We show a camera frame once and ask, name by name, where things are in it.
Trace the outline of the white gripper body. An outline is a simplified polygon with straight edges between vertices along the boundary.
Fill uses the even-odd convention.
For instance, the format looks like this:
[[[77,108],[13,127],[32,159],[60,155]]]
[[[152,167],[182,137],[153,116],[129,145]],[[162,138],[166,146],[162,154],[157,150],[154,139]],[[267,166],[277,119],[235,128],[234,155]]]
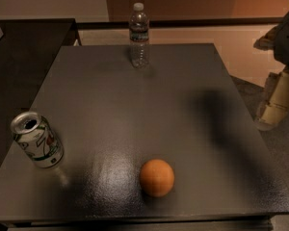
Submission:
[[[265,108],[289,110],[289,66],[278,74],[269,74],[265,85]]]

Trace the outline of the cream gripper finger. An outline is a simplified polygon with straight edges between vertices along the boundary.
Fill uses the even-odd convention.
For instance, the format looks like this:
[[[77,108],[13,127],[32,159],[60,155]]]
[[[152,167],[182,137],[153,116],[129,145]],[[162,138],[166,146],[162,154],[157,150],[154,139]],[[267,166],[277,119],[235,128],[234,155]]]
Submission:
[[[286,110],[262,101],[257,108],[254,123],[258,130],[270,131],[277,127],[287,114]]]

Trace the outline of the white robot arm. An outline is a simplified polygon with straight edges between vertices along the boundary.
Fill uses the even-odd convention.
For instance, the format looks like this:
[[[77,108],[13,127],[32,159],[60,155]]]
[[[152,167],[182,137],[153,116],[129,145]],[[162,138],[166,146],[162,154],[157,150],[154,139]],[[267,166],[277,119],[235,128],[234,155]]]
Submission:
[[[254,48],[272,50],[274,59],[285,67],[278,73],[270,73],[263,91],[254,122],[260,131],[269,131],[289,113],[289,12],[281,22],[259,38]]]

